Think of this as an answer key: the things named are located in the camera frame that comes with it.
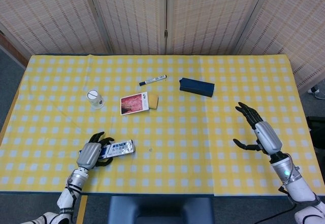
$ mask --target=floor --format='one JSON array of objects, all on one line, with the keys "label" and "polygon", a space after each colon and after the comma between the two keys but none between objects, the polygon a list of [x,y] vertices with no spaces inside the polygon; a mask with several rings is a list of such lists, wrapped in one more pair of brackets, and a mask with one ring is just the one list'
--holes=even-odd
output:
[{"label": "floor", "polygon": [[[0,129],[23,73],[24,70],[0,50],[0,108],[3,108],[0,111]],[[321,82],[319,88],[325,93],[325,82]],[[301,102],[306,116],[325,116],[325,101],[317,100],[305,93],[301,95]],[[320,161],[324,153],[318,151],[317,154]],[[58,197],[59,194],[0,194],[0,206],[6,205],[6,208],[0,208],[0,222],[21,223],[33,220],[48,211],[58,212],[56,206]],[[107,223],[109,203],[109,196],[88,196],[83,223]],[[291,207],[286,198],[214,198],[213,203],[215,223],[254,223]],[[265,223],[295,223],[294,212]]]}]

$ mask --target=gray chair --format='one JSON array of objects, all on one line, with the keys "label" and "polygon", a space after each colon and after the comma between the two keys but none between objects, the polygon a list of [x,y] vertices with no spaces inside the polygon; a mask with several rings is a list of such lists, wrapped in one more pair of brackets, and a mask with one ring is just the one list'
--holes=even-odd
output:
[{"label": "gray chair", "polygon": [[176,196],[111,198],[108,224],[214,224],[211,198]]}]

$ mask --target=black cable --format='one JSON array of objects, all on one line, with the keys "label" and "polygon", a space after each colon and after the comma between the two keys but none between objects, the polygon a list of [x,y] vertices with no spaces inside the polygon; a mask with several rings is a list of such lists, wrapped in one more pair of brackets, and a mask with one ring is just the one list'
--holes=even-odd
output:
[{"label": "black cable", "polygon": [[279,216],[279,215],[282,215],[282,214],[287,213],[287,212],[289,212],[289,211],[292,211],[293,209],[296,208],[296,206],[297,206],[297,204],[294,204],[294,206],[291,207],[290,209],[285,210],[285,211],[282,211],[282,212],[277,213],[277,214],[275,214],[275,215],[272,215],[272,216],[270,216],[270,217],[268,217],[268,218],[265,218],[265,219],[263,219],[263,220],[259,220],[258,222],[255,222],[254,224],[261,223],[261,222],[263,222],[263,221],[266,221],[266,220],[269,220],[269,219],[275,218],[276,216]]}]

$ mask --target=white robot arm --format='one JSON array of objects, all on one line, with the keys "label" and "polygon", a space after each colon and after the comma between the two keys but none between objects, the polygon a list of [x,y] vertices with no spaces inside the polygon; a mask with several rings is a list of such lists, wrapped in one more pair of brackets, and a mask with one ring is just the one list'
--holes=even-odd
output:
[{"label": "white robot arm", "polygon": [[94,166],[106,166],[112,158],[106,162],[98,162],[103,146],[110,144],[110,141],[114,141],[112,138],[105,138],[99,141],[104,132],[95,134],[89,140],[89,143],[85,144],[78,159],[78,167],[67,179],[66,187],[57,200],[57,205],[60,208],[59,214],[47,212],[41,215],[39,218],[24,222],[23,224],[70,224],[72,223],[72,215],[77,198],[79,197],[82,187],[88,179],[88,171]]},{"label": "white robot arm", "polygon": [[298,224],[325,224],[325,204],[310,189],[299,173],[299,167],[294,165],[291,156],[281,152],[282,143],[272,127],[263,121],[253,108],[240,102],[239,105],[240,107],[236,107],[236,109],[246,117],[251,125],[257,136],[257,144],[244,145],[234,139],[236,145],[245,150],[262,150],[263,153],[271,157],[271,166],[283,183],[279,190],[288,194],[294,203],[308,205],[295,214]]}]

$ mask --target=marker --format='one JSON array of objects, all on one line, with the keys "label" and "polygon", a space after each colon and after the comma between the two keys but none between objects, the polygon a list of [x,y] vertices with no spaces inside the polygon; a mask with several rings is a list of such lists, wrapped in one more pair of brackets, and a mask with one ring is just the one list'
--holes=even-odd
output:
[{"label": "marker", "polygon": [[159,80],[162,80],[162,79],[165,79],[165,78],[167,78],[167,75],[162,75],[162,76],[152,78],[152,79],[148,79],[148,80],[146,80],[144,82],[141,82],[141,83],[139,83],[139,85],[142,86],[142,85],[145,85],[145,84],[148,84],[148,83],[153,83],[155,81],[159,81]]}]

